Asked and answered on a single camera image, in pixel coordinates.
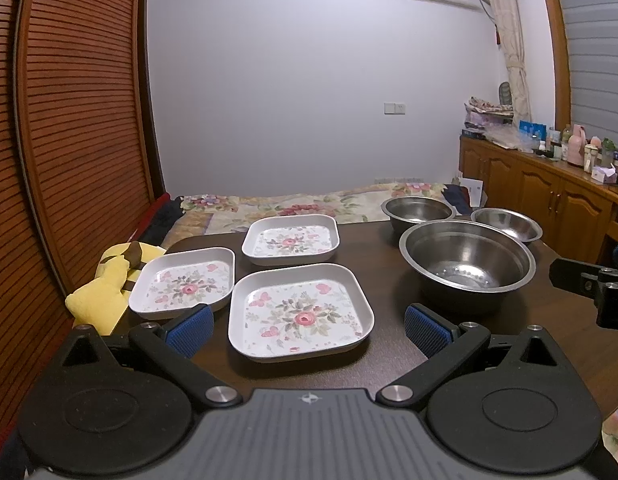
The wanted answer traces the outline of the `floral bed blanket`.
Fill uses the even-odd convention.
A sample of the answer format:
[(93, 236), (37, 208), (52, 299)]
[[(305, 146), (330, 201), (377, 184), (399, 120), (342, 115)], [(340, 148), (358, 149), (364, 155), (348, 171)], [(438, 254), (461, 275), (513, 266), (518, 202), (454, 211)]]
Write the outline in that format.
[(168, 249), (192, 236), (245, 232), (254, 222), (270, 217), (326, 214), (339, 224), (386, 221), (381, 209), (385, 200), (403, 196), (441, 200), (445, 188), (443, 183), (389, 182), (324, 194), (184, 196), (183, 216), (175, 221), (161, 247)]

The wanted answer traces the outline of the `deep small steel bowl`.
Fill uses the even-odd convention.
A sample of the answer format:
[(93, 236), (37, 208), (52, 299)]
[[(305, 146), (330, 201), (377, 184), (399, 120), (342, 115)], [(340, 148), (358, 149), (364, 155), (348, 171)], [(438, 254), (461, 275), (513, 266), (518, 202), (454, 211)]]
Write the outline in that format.
[(389, 218), (394, 232), (399, 235), (416, 224), (455, 218), (452, 206), (437, 198), (425, 196), (390, 198), (382, 203), (381, 209)]

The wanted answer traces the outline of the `wooden louvered wardrobe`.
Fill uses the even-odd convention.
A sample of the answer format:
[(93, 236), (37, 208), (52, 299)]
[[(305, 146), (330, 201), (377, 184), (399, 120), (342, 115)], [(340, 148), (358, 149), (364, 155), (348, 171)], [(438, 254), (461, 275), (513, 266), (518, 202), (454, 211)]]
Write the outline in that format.
[(164, 189), (146, 0), (0, 0), (0, 452), (66, 297)]

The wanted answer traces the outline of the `large steel bowl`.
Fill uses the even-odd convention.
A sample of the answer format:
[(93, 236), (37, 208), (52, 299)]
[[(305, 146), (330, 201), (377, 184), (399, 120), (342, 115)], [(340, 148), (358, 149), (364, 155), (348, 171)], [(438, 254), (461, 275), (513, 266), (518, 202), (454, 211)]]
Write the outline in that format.
[(526, 286), (537, 270), (516, 238), (466, 220), (437, 220), (401, 234), (405, 262), (425, 280), (470, 294), (505, 295)]

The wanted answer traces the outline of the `yellow plush toy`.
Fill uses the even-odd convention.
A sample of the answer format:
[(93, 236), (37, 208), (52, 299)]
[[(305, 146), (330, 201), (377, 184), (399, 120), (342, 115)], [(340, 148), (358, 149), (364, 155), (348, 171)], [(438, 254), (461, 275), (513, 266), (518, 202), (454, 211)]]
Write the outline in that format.
[(162, 247), (136, 240), (108, 248), (100, 257), (95, 278), (65, 300), (74, 326), (92, 325), (100, 335), (109, 336), (126, 312), (144, 266), (165, 253)]

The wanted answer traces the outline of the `white paper bag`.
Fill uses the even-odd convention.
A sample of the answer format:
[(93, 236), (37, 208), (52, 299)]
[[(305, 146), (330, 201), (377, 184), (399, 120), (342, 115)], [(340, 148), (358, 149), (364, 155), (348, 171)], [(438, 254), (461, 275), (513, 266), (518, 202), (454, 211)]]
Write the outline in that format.
[(458, 179), (458, 185), (468, 191), (471, 208), (476, 209), (483, 206), (484, 182), (482, 180), (461, 177)]

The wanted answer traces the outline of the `blue box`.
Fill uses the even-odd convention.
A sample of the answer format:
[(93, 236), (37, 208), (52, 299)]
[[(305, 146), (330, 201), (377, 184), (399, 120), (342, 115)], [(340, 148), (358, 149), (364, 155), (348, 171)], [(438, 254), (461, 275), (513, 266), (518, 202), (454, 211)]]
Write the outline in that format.
[(524, 134), (524, 136), (529, 136), (538, 141), (547, 139), (547, 126), (544, 124), (537, 124), (537, 122), (525, 122), (525, 120), (521, 120), (518, 123), (518, 131)]

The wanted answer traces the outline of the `beige curtain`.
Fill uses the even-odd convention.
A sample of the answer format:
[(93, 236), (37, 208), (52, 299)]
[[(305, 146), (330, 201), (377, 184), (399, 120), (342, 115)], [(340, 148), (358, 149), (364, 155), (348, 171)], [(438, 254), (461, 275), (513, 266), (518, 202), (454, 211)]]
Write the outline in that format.
[(489, 0), (506, 63), (515, 122), (530, 122), (530, 92), (525, 66), (524, 38), (518, 0)]

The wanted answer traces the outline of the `folded fabric pile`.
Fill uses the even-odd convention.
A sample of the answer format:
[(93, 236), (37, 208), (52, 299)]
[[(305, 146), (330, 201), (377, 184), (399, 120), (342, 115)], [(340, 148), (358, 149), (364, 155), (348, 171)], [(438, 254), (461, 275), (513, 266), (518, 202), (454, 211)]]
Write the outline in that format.
[(466, 104), (464, 125), (468, 129), (486, 130), (488, 128), (512, 125), (513, 107), (511, 105), (494, 104), (472, 96)]

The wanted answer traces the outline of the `window roller blind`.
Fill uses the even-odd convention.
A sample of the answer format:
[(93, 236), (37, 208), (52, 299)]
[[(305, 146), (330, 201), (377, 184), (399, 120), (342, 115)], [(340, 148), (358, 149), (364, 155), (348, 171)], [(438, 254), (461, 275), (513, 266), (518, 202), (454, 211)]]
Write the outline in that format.
[(572, 121), (618, 148), (618, 0), (560, 0)]

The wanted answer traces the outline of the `wooden sideboard cabinet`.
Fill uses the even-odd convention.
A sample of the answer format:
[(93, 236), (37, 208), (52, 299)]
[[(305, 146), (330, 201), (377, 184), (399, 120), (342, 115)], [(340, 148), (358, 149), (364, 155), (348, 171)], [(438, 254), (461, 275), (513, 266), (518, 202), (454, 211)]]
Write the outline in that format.
[(486, 205), (525, 214), (560, 256), (610, 264), (618, 246), (618, 185), (594, 182), (567, 162), (460, 138), (462, 176), (483, 182)]

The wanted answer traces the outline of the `pink thermos jug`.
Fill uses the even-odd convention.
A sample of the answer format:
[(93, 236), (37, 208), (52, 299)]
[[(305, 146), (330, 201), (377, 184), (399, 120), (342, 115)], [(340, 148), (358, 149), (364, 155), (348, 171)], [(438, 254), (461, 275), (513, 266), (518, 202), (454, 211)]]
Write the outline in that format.
[(584, 166), (586, 130), (581, 125), (574, 125), (572, 134), (567, 141), (567, 162), (576, 167)]

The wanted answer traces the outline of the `large floral square plate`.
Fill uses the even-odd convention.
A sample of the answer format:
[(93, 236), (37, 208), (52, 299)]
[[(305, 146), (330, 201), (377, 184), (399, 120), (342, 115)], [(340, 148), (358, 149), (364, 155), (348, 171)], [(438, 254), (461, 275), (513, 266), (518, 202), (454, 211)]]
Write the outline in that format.
[(343, 353), (367, 339), (375, 315), (345, 266), (317, 263), (251, 273), (234, 286), (233, 349), (260, 363)]

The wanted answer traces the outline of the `white wall switch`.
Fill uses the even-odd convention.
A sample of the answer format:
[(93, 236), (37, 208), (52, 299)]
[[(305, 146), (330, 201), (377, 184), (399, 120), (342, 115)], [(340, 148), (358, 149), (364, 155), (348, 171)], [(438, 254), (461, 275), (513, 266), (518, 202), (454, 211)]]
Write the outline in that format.
[(405, 115), (405, 103), (386, 102), (383, 112), (385, 115)]

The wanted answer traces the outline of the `medium steel bowl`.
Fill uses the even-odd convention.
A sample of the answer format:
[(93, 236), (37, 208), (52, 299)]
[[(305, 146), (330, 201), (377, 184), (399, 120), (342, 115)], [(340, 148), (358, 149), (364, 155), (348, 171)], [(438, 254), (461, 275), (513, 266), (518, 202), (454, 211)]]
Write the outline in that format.
[(540, 240), (544, 231), (538, 222), (525, 214), (503, 208), (480, 208), (471, 214), (471, 220), (477, 223), (492, 226), (495, 229), (516, 238), (519, 242), (528, 245)]

